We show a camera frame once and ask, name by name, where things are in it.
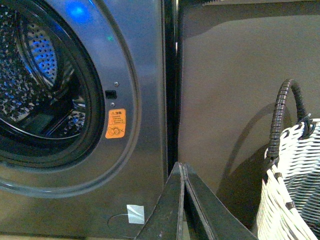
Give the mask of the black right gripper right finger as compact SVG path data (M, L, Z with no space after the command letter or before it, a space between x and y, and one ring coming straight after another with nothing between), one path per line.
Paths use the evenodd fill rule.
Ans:
M192 240L255 240L188 164L183 165L184 211Z

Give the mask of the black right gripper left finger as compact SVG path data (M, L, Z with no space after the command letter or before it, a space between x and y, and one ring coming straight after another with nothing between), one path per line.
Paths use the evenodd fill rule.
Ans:
M183 238L185 181L183 166L176 162L164 189L137 240L181 240Z

